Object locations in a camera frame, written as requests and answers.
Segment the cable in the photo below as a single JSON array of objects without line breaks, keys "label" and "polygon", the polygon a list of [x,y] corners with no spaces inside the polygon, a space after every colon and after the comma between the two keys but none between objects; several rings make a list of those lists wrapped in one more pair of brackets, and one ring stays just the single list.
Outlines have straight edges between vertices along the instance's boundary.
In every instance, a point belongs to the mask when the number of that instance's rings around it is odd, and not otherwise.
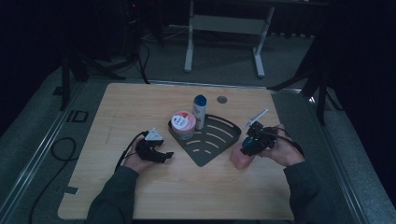
[{"label": "cable", "polygon": [[149,133],[149,132],[141,132],[141,133],[139,133],[137,136],[135,136],[134,139],[132,139],[132,141],[131,141],[131,143],[128,145],[128,147],[125,148],[125,150],[122,152],[122,154],[121,154],[121,156],[120,156],[120,159],[119,159],[119,161],[117,162],[116,169],[114,170],[114,172],[116,172],[117,169],[119,169],[119,167],[121,166],[122,161],[123,161],[125,158],[134,155],[134,153],[131,153],[131,154],[129,154],[129,155],[126,155],[126,153],[128,152],[129,148],[132,146],[132,144],[134,143],[134,141],[136,141],[136,139],[137,139],[140,135],[147,135],[148,133]]},{"label": "cable", "polygon": [[134,64],[130,64],[128,67],[126,67],[126,68],[124,68],[124,69],[122,69],[122,70],[120,70],[120,71],[115,72],[115,74],[121,74],[121,73],[123,73],[123,72],[129,70],[129,69],[132,68],[133,66],[134,66]]},{"label": "cable", "polygon": [[146,84],[150,84],[149,83],[149,81],[148,81],[148,79],[147,79],[147,77],[146,77],[146,65],[147,65],[147,63],[148,63],[148,61],[149,61],[149,47],[147,47],[145,44],[143,44],[143,43],[141,43],[141,45],[143,46],[143,47],[145,47],[146,48],[146,50],[148,51],[148,56],[146,57],[146,61],[144,62],[144,64],[142,64],[142,61],[141,61],[141,59],[140,59],[140,55],[137,53],[137,60],[139,61],[139,65],[140,65],[140,70],[139,69],[137,69],[137,71],[139,71],[140,72],[140,75],[142,76],[142,78],[143,78],[143,80],[145,81],[145,83]]},{"label": "cable", "polygon": [[125,66],[128,66],[128,65],[129,65],[129,66],[126,68],[126,69],[128,69],[128,68],[130,68],[131,66],[133,66],[133,63],[134,63],[135,60],[136,60],[136,57],[133,57],[133,56],[131,56],[131,55],[127,55],[127,56],[125,57],[125,61],[124,61],[124,62],[112,64],[112,65],[107,66],[106,68],[108,68],[108,69],[114,71],[114,70],[121,69],[121,68],[124,68]]},{"label": "cable", "polygon": [[[284,129],[277,128],[277,127],[274,127],[274,128],[275,128],[275,129],[282,130],[283,132],[285,132],[285,134],[286,134],[287,136],[289,136],[289,134],[288,134]],[[303,157],[304,157],[304,151],[303,151],[303,149],[300,147],[300,145],[298,145],[298,143],[291,141],[289,138],[286,138],[286,137],[283,137],[283,136],[280,136],[280,135],[277,135],[277,134],[274,134],[274,133],[267,133],[267,132],[264,132],[264,133],[265,133],[265,134],[268,134],[268,135],[271,135],[271,136],[274,136],[274,137],[276,137],[276,138],[280,138],[280,139],[282,139],[282,140],[285,140],[286,142],[288,142],[289,144],[291,144],[293,147],[295,147],[295,148],[301,153],[301,155],[303,155]]]},{"label": "cable", "polygon": [[[168,33],[165,32],[165,34],[171,34],[171,35],[164,36],[164,37],[163,37],[163,40],[165,41],[165,40],[168,40],[168,39],[170,39],[170,38],[172,38],[172,37],[174,37],[174,36],[186,34],[188,31],[189,31],[189,29],[186,28],[186,29],[184,29],[184,30],[182,30],[182,31],[179,31],[179,32],[168,32]],[[148,42],[157,41],[156,39],[151,39],[151,38],[149,38],[150,36],[152,36],[152,34],[145,35],[145,36],[142,37],[142,40],[148,41]]]},{"label": "cable", "polygon": [[[61,142],[61,141],[63,141],[63,140],[69,140],[69,141],[71,141],[71,142],[73,143],[72,152],[70,153],[70,155],[68,156],[67,159],[62,159],[62,158],[60,158],[59,156],[57,156],[57,155],[55,154],[55,151],[54,151],[56,144],[58,144],[59,142]],[[51,145],[51,147],[50,147],[50,152],[51,152],[52,156],[53,156],[56,160],[58,160],[58,161],[64,161],[64,165],[61,167],[61,169],[59,169],[59,171],[58,171],[58,172],[55,174],[55,176],[49,181],[49,183],[41,190],[41,192],[38,194],[38,197],[35,199],[35,202],[33,203],[33,206],[32,206],[32,208],[31,208],[31,210],[30,210],[30,213],[29,213],[29,223],[30,223],[30,224],[33,223],[33,213],[34,213],[34,211],[35,211],[35,207],[36,207],[37,204],[38,204],[38,201],[40,201],[41,197],[43,196],[43,194],[45,193],[45,191],[47,190],[47,188],[50,186],[50,184],[52,183],[52,181],[61,173],[61,171],[64,169],[64,167],[66,167],[67,163],[69,163],[70,161],[76,161],[76,160],[78,160],[78,157],[72,158],[72,157],[74,156],[75,152],[76,152],[76,147],[77,147],[76,141],[75,141],[73,138],[70,138],[70,137],[61,138],[61,139],[55,141],[55,142]]]}]

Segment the sleeve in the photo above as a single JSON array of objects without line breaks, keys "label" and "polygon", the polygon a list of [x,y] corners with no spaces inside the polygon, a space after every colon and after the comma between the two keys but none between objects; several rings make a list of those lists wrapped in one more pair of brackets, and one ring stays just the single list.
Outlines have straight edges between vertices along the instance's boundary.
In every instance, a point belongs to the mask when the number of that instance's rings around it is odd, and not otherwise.
[{"label": "sleeve", "polygon": [[341,223],[335,205],[316,177],[309,162],[285,168],[290,186],[290,208],[296,224]]},{"label": "sleeve", "polygon": [[92,201],[87,223],[131,223],[138,177],[133,169],[121,166]]}]

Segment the bottle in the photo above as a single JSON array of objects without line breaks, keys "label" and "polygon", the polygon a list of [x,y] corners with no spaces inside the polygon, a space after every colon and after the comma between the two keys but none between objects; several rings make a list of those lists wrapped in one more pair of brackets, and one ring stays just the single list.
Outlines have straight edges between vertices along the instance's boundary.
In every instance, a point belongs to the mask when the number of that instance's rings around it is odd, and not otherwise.
[{"label": "bottle", "polygon": [[203,95],[197,95],[194,98],[194,105],[192,107],[192,114],[196,118],[195,129],[201,130],[205,124],[206,113],[206,98]]},{"label": "bottle", "polygon": [[230,161],[235,165],[236,169],[243,170],[247,168],[254,160],[255,155],[248,156],[242,153],[241,151],[242,144],[238,144],[235,146],[230,155]]}]

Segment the white table frame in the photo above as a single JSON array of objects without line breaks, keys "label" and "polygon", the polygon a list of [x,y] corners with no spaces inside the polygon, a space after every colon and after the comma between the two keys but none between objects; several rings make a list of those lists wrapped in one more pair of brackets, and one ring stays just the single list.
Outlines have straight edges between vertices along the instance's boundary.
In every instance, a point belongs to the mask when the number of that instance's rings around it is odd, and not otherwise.
[{"label": "white table frame", "polygon": [[262,65],[262,46],[270,27],[271,19],[274,15],[275,7],[269,7],[265,20],[240,19],[229,17],[217,17],[194,14],[194,1],[190,0],[190,19],[189,19],[189,43],[187,45],[186,61],[184,71],[192,70],[193,41],[192,34],[194,30],[206,30],[216,32],[238,33],[247,35],[260,35],[260,41],[257,47],[253,48],[253,57],[256,64],[257,76],[264,77],[264,68]]}]

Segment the person's right hand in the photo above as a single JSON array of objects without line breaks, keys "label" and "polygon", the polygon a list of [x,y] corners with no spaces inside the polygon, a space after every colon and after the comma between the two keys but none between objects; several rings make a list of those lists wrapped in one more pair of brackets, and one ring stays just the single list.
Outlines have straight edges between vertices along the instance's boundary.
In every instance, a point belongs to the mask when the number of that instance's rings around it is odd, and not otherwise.
[{"label": "person's right hand", "polygon": [[[277,125],[276,128],[278,128],[277,135],[288,138],[291,141],[291,139],[287,137],[283,131],[283,124]],[[270,158],[283,166],[291,166],[305,161],[304,156],[294,146],[292,146],[291,143],[281,138],[276,139],[273,148],[265,149],[258,155],[261,157]]]}]

